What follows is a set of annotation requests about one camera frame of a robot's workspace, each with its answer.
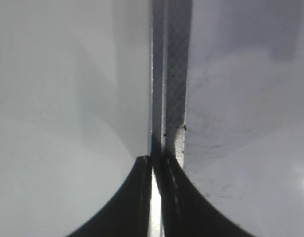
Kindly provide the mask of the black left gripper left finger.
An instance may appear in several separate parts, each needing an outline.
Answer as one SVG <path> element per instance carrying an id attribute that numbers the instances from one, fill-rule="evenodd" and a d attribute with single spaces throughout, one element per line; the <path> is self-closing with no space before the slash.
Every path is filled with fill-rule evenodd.
<path id="1" fill-rule="evenodd" d="M 137 157 L 124 183 L 71 237 L 146 237 L 150 217 L 152 164 Z"/>

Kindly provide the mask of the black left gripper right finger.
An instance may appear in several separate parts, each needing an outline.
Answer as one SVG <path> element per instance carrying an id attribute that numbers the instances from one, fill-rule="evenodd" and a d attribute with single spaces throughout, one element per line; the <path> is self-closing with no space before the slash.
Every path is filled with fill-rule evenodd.
<path id="1" fill-rule="evenodd" d="M 194 187 L 173 153 L 152 138 L 151 159 L 167 237 L 249 237 Z"/>

